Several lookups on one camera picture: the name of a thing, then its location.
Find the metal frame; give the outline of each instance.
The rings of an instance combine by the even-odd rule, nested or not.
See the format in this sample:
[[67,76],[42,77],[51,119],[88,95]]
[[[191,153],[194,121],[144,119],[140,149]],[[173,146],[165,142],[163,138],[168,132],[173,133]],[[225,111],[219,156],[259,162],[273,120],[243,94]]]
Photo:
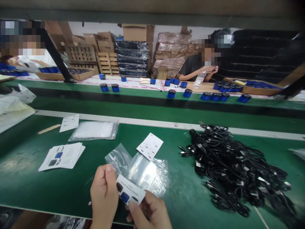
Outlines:
[[49,37],[45,28],[41,28],[41,22],[32,22],[32,29],[36,29],[37,35],[40,35],[41,42],[44,42],[45,48],[48,50],[49,54],[51,55],[52,59],[54,60],[55,64],[59,68],[60,72],[64,77],[65,83],[76,83],[77,81],[73,79],[71,74],[69,73],[68,69],[66,68],[62,58],[60,57],[59,52],[56,50],[51,38]]
[[124,13],[77,10],[46,10],[0,8],[1,18],[26,20],[55,20],[78,22],[108,22],[156,25],[186,25],[216,28],[302,30],[300,19],[281,19],[263,17],[205,16],[165,13]]

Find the printed paper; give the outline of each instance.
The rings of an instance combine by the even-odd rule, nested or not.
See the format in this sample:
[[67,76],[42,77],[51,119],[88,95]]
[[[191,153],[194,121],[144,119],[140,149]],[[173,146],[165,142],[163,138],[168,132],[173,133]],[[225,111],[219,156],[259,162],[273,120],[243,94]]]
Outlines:
[[146,192],[134,185],[128,179],[123,177],[121,174],[117,178],[117,188],[119,196],[123,202],[127,205],[132,201],[136,204],[140,204],[145,197]]
[[137,150],[148,160],[152,161],[162,144],[163,141],[161,139],[149,133],[145,140],[137,147]]
[[78,127],[78,122],[79,114],[63,118],[59,132],[75,129]]
[[70,145],[54,146],[49,150],[47,157],[38,171],[55,168],[72,169],[84,150],[85,147],[80,142]]

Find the workbench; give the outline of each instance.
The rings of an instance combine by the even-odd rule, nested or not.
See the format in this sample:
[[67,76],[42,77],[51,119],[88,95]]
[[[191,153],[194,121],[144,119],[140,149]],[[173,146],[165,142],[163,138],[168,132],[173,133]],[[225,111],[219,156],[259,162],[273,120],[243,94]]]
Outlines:
[[[288,173],[292,190],[286,195],[300,217],[305,209],[304,161],[288,149],[305,148],[305,104],[252,98],[246,104],[230,97],[227,102],[200,100],[200,94],[187,99],[176,93],[120,88],[119,93],[102,93],[99,86],[57,82],[12,80],[0,86],[29,88],[37,98],[30,104],[37,109],[19,124],[0,134],[0,205],[90,219],[90,187],[96,168],[120,143],[133,157],[136,147],[151,132],[164,141],[156,158],[168,160],[169,187],[164,196],[173,228],[286,228],[268,207],[256,209],[247,203],[249,218],[218,210],[207,178],[194,171],[194,159],[182,158],[178,146],[190,144],[189,129],[200,124],[229,127],[235,140],[255,146],[267,161]],[[62,117],[80,114],[85,120],[117,120],[115,140],[82,141],[86,147],[73,169],[38,172],[48,150],[67,144],[74,130],[37,132],[61,124]],[[114,222],[127,224],[128,212],[119,201]]]

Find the power cord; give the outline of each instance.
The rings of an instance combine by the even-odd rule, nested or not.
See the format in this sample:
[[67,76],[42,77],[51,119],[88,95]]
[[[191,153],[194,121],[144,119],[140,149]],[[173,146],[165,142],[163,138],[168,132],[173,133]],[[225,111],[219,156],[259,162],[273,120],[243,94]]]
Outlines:
[[193,156],[195,172],[211,179],[206,186],[214,194],[217,208],[248,217],[250,210],[242,200],[256,207],[264,206],[267,200],[289,228],[302,225],[292,201],[284,194],[291,189],[284,170],[268,164],[264,153],[255,147],[233,140],[227,127],[200,126],[202,132],[189,131],[191,144],[180,146],[180,154]]
[[142,86],[146,86],[146,87],[149,87],[149,88],[151,88],[151,89],[157,89],[157,90],[159,90],[159,91],[163,92],[162,90],[160,90],[160,89],[158,89],[158,88],[156,88],[156,87],[150,87],[150,86],[147,86],[147,85],[143,85],[143,84],[141,84],[141,82],[143,82],[143,81],[148,81],[148,82],[150,82],[150,80],[142,80],[142,81],[140,81],[140,85],[142,85]]

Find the plastic-wrapped stack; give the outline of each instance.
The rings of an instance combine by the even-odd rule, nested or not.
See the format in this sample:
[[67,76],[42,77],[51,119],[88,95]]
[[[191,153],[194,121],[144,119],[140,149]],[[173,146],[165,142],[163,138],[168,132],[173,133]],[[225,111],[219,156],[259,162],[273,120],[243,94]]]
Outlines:
[[147,42],[116,41],[120,76],[148,77],[149,49]]
[[168,77],[175,77],[185,59],[198,53],[198,44],[191,42],[191,34],[160,33],[156,46],[153,77],[157,77],[159,67],[167,67]]

